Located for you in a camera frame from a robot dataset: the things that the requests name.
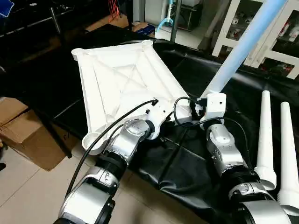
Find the black plastic sheet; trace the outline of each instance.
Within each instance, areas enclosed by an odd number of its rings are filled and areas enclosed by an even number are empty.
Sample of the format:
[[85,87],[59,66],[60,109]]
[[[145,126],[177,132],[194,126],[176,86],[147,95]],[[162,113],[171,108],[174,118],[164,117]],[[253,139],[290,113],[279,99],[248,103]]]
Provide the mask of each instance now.
[[[146,38],[105,26],[68,46],[11,69],[4,77],[10,85],[1,89],[0,95],[20,99],[83,138],[87,133],[85,107],[78,65],[71,56],[71,49],[111,46]],[[154,49],[190,96],[200,96],[221,65],[215,58],[167,41],[156,41]],[[263,90],[271,92],[274,169],[278,178],[278,187],[271,194],[276,197],[280,186],[280,103],[290,103],[295,145],[298,146],[299,83],[241,67],[223,92],[227,95],[226,116],[245,129],[249,152],[239,127],[229,121],[225,125],[234,135],[244,159],[255,166]],[[167,124],[159,138],[139,146],[130,169],[209,223],[231,223],[227,208],[222,207],[225,196],[219,195],[220,179],[201,129]],[[299,219],[292,217],[292,223],[299,223]]]

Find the blue object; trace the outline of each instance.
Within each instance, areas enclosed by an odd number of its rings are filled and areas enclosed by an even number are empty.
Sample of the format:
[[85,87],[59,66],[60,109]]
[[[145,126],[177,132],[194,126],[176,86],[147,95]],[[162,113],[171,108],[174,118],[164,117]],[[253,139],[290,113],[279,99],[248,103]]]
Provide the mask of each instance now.
[[173,5],[173,0],[169,0],[169,6],[168,6],[168,13],[167,13],[167,17],[165,19],[163,19],[158,27],[157,27],[157,31],[165,24],[165,23],[170,23],[170,25],[173,25],[173,20],[170,18],[171,15],[171,9],[172,9],[172,5]]
[[14,3],[10,0],[0,0],[0,15],[8,17]]
[[222,91],[286,2],[287,0],[266,0],[262,4],[238,44],[217,71],[201,98],[206,97],[209,93]]
[[137,30],[136,33],[142,34],[142,35],[149,35],[149,34],[151,34],[154,31],[155,31],[155,27],[153,25],[149,24],[145,28]]

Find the white pole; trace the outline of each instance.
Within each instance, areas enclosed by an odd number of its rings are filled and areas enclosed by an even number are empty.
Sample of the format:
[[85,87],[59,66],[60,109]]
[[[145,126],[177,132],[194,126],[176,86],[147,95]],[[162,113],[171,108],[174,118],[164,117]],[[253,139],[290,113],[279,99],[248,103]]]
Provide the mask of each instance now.
[[299,216],[299,180],[290,105],[281,111],[281,188],[278,202],[288,215]]
[[273,143],[270,92],[262,92],[260,132],[257,163],[254,169],[266,190],[276,188],[276,174],[273,170]]

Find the white tray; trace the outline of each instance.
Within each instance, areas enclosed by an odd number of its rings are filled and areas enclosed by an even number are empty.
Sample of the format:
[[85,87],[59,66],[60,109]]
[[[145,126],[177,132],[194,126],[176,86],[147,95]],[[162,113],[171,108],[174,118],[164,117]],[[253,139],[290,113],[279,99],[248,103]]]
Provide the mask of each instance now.
[[[152,41],[145,40],[72,50],[79,65],[88,125],[88,134],[82,140],[85,150],[112,122],[137,105],[153,98],[173,105],[177,98],[188,96],[152,45]],[[151,107],[151,104],[145,105],[125,120],[145,118],[145,111]],[[191,111],[186,100],[179,102],[177,114],[182,121],[190,119]],[[90,154],[101,153],[100,146],[113,130],[95,145]]]

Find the white cabinet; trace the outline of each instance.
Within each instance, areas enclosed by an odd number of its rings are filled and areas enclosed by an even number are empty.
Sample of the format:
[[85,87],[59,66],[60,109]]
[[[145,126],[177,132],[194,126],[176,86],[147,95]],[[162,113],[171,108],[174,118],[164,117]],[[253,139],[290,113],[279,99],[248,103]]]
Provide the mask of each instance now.
[[[233,48],[238,43],[240,36],[242,36],[242,30],[247,26],[244,20],[250,21],[248,15],[242,18],[242,5],[244,12],[247,14],[248,11],[254,10],[255,12],[249,12],[249,14],[251,13],[254,16],[263,2],[264,0],[231,0],[212,53],[213,56],[219,56],[223,46]],[[254,68],[269,70],[273,73],[280,69],[283,72],[280,71],[279,73],[295,79],[299,74],[299,37],[296,38],[298,34],[299,0],[288,0],[260,38],[255,48],[248,55],[244,64]]]

